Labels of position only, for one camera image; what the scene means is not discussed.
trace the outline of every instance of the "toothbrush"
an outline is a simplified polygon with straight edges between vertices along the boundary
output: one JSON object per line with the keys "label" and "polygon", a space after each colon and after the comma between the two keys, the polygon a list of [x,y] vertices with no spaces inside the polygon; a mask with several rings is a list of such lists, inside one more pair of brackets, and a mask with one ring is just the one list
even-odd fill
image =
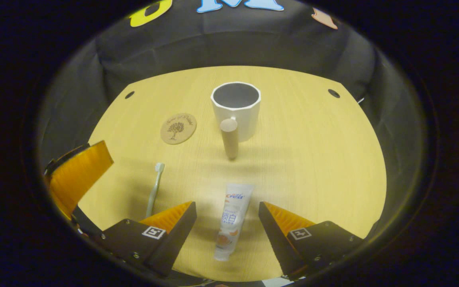
{"label": "toothbrush", "polygon": [[151,211],[153,209],[153,203],[155,202],[155,196],[157,195],[157,190],[159,190],[159,182],[161,181],[161,174],[164,171],[164,164],[158,162],[155,165],[155,171],[157,171],[157,180],[155,180],[155,186],[151,190],[150,197],[148,198],[148,207],[146,208],[146,217],[151,216]]}

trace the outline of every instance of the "cork coaster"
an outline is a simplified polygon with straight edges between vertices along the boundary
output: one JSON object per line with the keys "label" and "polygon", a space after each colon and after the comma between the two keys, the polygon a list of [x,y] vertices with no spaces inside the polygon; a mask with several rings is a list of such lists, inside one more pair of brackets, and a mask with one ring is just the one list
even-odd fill
{"label": "cork coaster", "polygon": [[165,143],[178,145],[188,140],[196,130],[196,119],[188,113],[169,117],[161,128],[161,138]]}

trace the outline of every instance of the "yellow letter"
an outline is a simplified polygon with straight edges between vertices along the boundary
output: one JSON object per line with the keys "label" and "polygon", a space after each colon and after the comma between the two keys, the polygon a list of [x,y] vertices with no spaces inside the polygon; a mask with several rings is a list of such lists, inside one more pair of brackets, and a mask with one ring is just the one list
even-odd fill
{"label": "yellow letter", "polygon": [[[159,9],[152,13],[151,15],[145,16],[144,13],[146,9],[150,8],[154,4],[159,4]],[[152,20],[157,19],[160,15],[164,14],[171,5],[173,4],[173,0],[160,0],[153,4],[148,5],[147,7],[137,11],[136,13],[132,14],[129,18],[131,19],[131,26],[138,27],[144,25]]]}

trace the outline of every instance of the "wooden table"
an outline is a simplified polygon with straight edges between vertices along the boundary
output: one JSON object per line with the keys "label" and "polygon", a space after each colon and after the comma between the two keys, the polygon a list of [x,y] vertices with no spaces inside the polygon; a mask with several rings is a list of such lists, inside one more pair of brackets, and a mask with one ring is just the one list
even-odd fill
{"label": "wooden table", "polygon": [[[226,158],[210,94],[242,81],[262,91],[257,131]],[[332,96],[328,89],[339,93]],[[135,93],[125,98],[131,91]],[[197,120],[179,145],[160,138],[175,113]],[[102,230],[123,218],[145,217],[157,173],[165,169],[154,212],[194,200],[197,221],[173,269],[224,281],[281,276],[257,216],[268,201],[313,222],[331,220],[364,238],[379,219],[386,170],[377,136],[343,85],[307,73],[267,67],[207,67],[167,73],[127,86],[107,109],[89,140],[105,140],[114,164],[79,206]],[[237,244],[228,262],[213,259],[227,183],[255,184]]]}

